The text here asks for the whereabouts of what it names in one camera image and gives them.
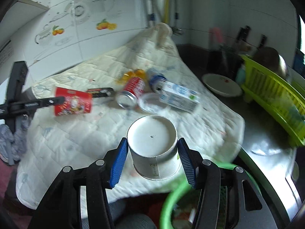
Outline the gloved left hand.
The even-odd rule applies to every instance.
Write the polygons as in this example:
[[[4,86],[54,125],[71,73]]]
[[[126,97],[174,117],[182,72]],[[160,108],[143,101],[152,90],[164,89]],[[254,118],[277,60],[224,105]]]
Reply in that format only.
[[[1,160],[7,165],[15,165],[27,151],[27,131],[30,126],[27,115],[19,116],[16,131],[11,132],[4,123],[1,124]]]

